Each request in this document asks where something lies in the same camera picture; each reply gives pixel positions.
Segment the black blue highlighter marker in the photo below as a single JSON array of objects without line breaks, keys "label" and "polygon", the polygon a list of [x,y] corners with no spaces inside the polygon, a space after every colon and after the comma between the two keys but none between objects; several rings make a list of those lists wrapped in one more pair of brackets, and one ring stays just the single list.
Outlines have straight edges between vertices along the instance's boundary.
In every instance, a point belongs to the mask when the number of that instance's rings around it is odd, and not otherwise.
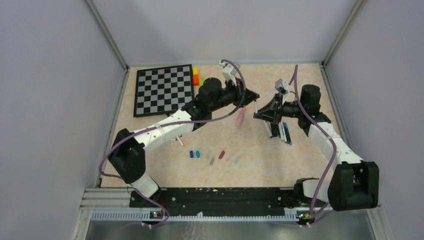
[{"label": "black blue highlighter marker", "polygon": [[271,123],[270,124],[270,129],[271,129],[271,134],[274,138],[278,138],[279,137],[279,126],[278,124],[275,123]]}]

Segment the red capped white pen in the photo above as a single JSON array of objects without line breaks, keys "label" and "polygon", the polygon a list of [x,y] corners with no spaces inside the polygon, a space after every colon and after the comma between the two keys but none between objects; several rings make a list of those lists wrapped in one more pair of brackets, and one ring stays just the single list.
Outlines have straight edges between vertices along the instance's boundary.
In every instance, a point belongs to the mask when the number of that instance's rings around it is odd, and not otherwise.
[{"label": "red capped white pen", "polygon": [[255,100],[254,101],[254,113],[257,114],[258,113],[258,110],[259,110],[258,104],[257,104],[257,101]]}]

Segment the pink highlighter marker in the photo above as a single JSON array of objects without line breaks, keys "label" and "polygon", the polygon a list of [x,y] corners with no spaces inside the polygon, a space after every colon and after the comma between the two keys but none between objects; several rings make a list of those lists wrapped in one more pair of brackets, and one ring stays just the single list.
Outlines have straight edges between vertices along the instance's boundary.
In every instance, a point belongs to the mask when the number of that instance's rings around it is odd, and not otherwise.
[{"label": "pink highlighter marker", "polygon": [[237,116],[236,122],[235,122],[235,126],[236,127],[240,127],[241,126],[241,124],[242,124],[242,122],[244,120],[244,117],[245,117],[246,112],[247,112],[246,108],[241,108],[239,110],[239,113],[238,113],[238,116]]}]

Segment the dark blue pen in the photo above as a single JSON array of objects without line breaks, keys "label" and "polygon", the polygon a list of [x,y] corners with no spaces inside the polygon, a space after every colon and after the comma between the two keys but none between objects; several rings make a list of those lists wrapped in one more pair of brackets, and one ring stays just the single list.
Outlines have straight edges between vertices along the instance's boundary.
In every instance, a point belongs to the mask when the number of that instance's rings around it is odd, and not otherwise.
[{"label": "dark blue pen", "polygon": [[282,125],[283,125],[283,129],[284,129],[284,135],[285,135],[286,143],[290,144],[287,124],[285,122],[283,122]]}]

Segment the blue capped pen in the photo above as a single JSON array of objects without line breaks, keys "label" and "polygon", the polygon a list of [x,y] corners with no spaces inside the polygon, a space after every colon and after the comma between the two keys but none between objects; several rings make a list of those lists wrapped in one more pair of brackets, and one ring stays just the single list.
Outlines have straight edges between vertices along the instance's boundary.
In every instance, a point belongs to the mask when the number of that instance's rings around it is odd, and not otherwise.
[{"label": "blue capped pen", "polygon": [[289,136],[289,141],[290,141],[289,145],[292,145],[292,140],[291,140],[291,136],[290,136],[288,125],[287,125],[287,129],[288,129],[288,136]]}]

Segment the green transparent pen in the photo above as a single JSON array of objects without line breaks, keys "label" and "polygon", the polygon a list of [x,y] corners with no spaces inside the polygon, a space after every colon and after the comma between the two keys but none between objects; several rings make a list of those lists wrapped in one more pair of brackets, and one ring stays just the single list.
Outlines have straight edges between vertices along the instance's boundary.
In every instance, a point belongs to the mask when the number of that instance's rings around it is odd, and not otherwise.
[{"label": "green transparent pen", "polygon": [[277,129],[278,137],[279,137],[280,139],[282,139],[282,133],[281,133],[281,130],[280,130],[280,124],[277,124],[276,129]]}]

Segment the white grey marker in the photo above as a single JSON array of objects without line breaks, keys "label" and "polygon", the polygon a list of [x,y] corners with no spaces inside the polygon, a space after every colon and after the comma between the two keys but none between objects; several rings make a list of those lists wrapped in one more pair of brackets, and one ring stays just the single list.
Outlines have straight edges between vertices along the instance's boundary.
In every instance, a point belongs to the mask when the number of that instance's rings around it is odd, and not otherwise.
[{"label": "white grey marker", "polygon": [[280,128],[281,138],[284,141],[284,143],[287,144],[288,142],[287,142],[287,139],[286,139],[286,135],[285,135],[285,131],[284,131],[284,126],[283,126],[283,123],[282,122],[279,123],[279,128]]}]

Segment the magenta pen cap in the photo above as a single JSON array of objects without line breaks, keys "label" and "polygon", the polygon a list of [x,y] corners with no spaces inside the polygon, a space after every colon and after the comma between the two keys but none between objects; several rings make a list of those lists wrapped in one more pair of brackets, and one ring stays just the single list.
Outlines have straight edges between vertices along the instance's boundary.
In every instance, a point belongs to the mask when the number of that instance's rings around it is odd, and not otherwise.
[{"label": "magenta pen cap", "polygon": [[224,151],[224,150],[222,150],[222,151],[220,152],[220,154],[219,154],[218,158],[221,160],[221,159],[224,157],[224,155],[225,155],[225,151]]}]

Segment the white pen blue cap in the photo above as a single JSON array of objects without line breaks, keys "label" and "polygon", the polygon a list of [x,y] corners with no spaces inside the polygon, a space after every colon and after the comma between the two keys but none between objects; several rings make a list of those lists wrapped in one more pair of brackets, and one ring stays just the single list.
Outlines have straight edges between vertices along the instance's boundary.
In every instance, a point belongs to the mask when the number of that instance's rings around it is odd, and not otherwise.
[{"label": "white pen blue cap", "polygon": [[267,131],[267,134],[268,134],[269,138],[272,139],[273,138],[273,134],[272,134],[272,131],[271,131],[271,128],[270,128],[269,123],[267,123],[266,121],[263,121],[263,124],[264,124],[265,130]]}]

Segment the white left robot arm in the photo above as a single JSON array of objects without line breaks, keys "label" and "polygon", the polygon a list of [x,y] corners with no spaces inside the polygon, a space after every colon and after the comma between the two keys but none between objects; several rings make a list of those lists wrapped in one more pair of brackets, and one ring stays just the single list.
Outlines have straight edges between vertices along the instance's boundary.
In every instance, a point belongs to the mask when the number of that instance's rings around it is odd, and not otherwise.
[{"label": "white left robot arm", "polygon": [[160,202],[158,184],[146,170],[146,155],[162,144],[183,134],[193,132],[213,121],[212,113],[228,105],[242,108],[260,95],[244,85],[241,79],[227,80],[225,87],[215,77],[205,80],[196,97],[167,118],[147,128],[133,132],[120,130],[107,160],[119,177],[141,193],[141,200],[149,207]]}]

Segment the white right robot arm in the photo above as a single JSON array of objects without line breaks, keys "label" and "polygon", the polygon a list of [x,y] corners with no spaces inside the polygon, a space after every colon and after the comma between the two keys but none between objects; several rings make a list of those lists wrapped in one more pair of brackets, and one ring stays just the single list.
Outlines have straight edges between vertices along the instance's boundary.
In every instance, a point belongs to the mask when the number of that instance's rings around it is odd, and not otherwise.
[{"label": "white right robot arm", "polygon": [[321,178],[297,181],[293,200],[299,206],[328,203],[335,211],[373,209],[379,202],[380,169],[354,153],[321,112],[321,92],[316,85],[301,88],[300,96],[288,102],[290,85],[278,84],[273,99],[254,114],[255,119],[276,125],[283,117],[296,118],[298,126],[328,159]]}]

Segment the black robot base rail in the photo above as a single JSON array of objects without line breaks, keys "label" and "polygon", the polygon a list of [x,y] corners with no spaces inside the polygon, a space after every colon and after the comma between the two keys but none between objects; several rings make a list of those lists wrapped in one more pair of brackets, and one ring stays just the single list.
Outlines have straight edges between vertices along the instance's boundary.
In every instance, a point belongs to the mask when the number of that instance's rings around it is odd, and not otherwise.
[{"label": "black robot base rail", "polygon": [[169,187],[161,188],[149,200],[131,192],[131,208],[153,208],[154,202],[171,216],[203,213],[206,217],[283,216],[289,209],[310,207],[312,199],[297,188],[285,187]]}]

